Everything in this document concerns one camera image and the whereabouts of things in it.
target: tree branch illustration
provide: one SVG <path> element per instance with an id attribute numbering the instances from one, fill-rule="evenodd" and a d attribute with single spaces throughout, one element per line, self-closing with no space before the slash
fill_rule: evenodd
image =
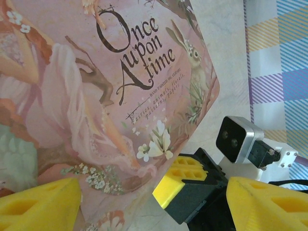
<path id="1" fill-rule="evenodd" d="M 82 60 L 80 58 L 76 58 L 77 64 L 82 64 L 87 66 L 91 72 L 86 72 L 83 68 L 80 68 L 80 74 L 82 82 L 84 83 L 92 83 L 99 89 L 103 91 L 103 95 L 100 98 L 100 103 L 104 106 L 112 105 L 114 102 L 110 100 L 112 92 L 114 90 L 112 84 L 106 79 L 106 77 L 102 74 L 102 72 L 97 68 L 95 63 L 92 61 L 89 54 L 82 48 L 80 48 L 77 44 L 75 44 L 72 39 L 69 36 L 65 36 L 66 40 L 78 51 L 81 51 L 82 53 L 86 54 L 87 57 L 90 59 L 91 63 Z"/>

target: rabbit ears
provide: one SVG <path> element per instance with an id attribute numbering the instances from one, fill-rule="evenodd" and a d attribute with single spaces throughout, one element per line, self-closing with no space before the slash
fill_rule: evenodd
<path id="1" fill-rule="evenodd" d="M 174 23 L 173 20 L 171 20 L 171 23 L 172 23 L 173 29 L 166 27 L 166 31 L 177 44 L 179 44 L 186 51 L 188 51 L 188 45 L 187 45 L 187 42 L 185 41 L 186 39 L 184 38 L 182 32 L 180 31 L 180 29 L 177 27 L 177 25 Z"/>

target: camera lens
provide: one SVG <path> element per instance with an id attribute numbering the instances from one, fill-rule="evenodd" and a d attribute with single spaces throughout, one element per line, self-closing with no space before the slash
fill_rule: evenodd
<path id="1" fill-rule="evenodd" d="M 224 140 L 228 138 L 228 132 L 227 132 L 227 131 L 224 131 L 224 132 L 222 133 L 222 138 L 223 138 Z"/>
<path id="2" fill-rule="evenodd" d="M 232 145 L 233 148 L 236 148 L 237 144 L 238 144 L 237 139 L 232 139 L 231 140 L 231 145 Z"/>

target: metal screw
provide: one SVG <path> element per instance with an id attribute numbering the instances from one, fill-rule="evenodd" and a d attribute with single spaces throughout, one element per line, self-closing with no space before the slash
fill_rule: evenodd
<path id="1" fill-rule="evenodd" d="M 274 155 L 274 154 L 275 154 L 275 150 L 269 149 L 269 154 L 270 154 L 270 155 Z"/>

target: checkered cloth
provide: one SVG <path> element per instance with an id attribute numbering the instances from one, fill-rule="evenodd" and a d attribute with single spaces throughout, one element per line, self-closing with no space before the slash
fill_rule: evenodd
<path id="1" fill-rule="evenodd" d="M 308 158 L 308 1 L 244 0 L 244 14 L 251 120 Z M 290 178 L 308 168 L 294 163 Z"/>

